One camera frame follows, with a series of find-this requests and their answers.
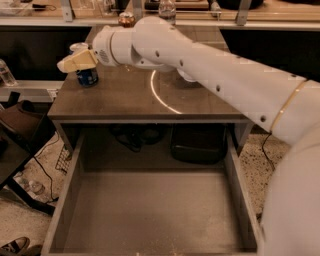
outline can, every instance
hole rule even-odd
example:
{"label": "can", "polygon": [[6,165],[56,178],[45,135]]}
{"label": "can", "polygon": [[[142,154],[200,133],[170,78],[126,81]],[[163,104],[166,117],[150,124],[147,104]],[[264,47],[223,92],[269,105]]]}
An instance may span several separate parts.
{"label": "can", "polygon": [[122,12],[119,14],[118,23],[125,28],[132,28],[135,24],[135,18],[131,12]]}
{"label": "can", "polygon": [[[77,50],[88,48],[89,45],[87,43],[75,43],[69,47],[71,55]],[[91,87],[95,85],[99,80],[96,68],[78,70],[76,71],[76,74],[80,85],[82,85],[83,87]]]}

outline tabletop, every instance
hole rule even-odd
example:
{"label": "tabletop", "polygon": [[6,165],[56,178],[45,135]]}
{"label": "tabletop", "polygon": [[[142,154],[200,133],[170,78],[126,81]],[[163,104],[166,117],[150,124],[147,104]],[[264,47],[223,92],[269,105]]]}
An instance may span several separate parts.
{"label": "tabletop", "polygon": [[[188,26],[181,32],[197,42],[228,50],[217,28]],[[99,81],[90,88],[82,87],[76,74],[70,73],[48,116],[54,121],[73,123],[245,119],[199,83],[184,80],[177,71],[161,73],[101,64],[97,71]]]}

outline shoe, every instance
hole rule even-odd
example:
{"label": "shoe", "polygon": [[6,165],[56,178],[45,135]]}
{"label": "shoe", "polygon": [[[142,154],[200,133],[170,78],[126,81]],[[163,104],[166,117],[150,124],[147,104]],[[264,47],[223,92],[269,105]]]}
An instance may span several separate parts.
{"label": "shoe", "polygon": [[3,255],[6,256],[7,253],[5,253],[5,252],[9,252],[9,254],[20,255],[24,251],[26,251],[29,244],[30,244],[29,238],[27,238],[27,237],[17,238],[15,240],[11,241],[10,243],[3,245],[0,248],[0,256],[3,256]]}
{"label": "shoe", "polygon": [[27,250],[25,250],[22,254],[19,253],[21,256],[40,256],[42,250],[42,245],[33,245],[30,246]]}

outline wire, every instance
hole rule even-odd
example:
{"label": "wire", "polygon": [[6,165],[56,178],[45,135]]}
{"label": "wire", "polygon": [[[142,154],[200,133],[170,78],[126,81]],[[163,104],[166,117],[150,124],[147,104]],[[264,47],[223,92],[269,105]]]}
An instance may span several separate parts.
{"label": "wire", "polygon": [[44,174],[50,179],[50,197],[51,197],[51,201],[47,202],[47,203],[52,203],[52,202],[56,202],[58,200],[58,198],[53,198],[53,180],[51,178],[51,176],[46,172],[46,170],[44,169],[44,167],[42,166],[42,164],[38,161],[38,159],[33,156],[33,159],[37,162],[37,164],[41,167],[42,171],[44,172]]}
{"label": "wire", "polygon": [[40,156],[40,155],[43,153],[43,151],[44,151],[47,147],[52,146],[53,144],[57,143],[57,142],[60,140],[60,134],[59,134],[58,132],[55,132],[55,133],[57,134],[58,139],[57,139],[56,141],[53,141],[53,142],[51,142],[51,143],[49,143],[49,144],[45,145],[45,146],[41,149],[41,151],[40,151],[40,152],[38,152],[38,154],[37,154],[37,155],[35,155],[35,157]]}
{"label": "wire", "polygon": [[270,138],[271,135],[272,135],[272,133],[270,132],[270,133],[267,135],[267,137],[265,138],[265,140],[263,141],[263,143],[262,143],[262,152],[263,152],[264,156],[266,157],[268,163],[270,164],[270,166],[271,166],[271,168],[272,168],[272,171],[274,171],[274,170],[275,170],[274,163],[273,163],[272,160],[269,158],[269,156],[267,155],[267,153],[266,153],[266,151],[265,151],[265,149],[264,149],[264,146],[265,146],[267,140]]}

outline box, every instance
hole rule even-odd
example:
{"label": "box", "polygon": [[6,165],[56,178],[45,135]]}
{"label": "box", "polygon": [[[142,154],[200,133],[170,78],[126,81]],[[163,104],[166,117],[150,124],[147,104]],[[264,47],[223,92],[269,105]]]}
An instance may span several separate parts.
{"label": "box", "polygon": [[259,228],[228,143],[225,162],[200,165],[171,156],[170,134],[134,153],[107,128],[83,131],[42,255],[255,255]]}

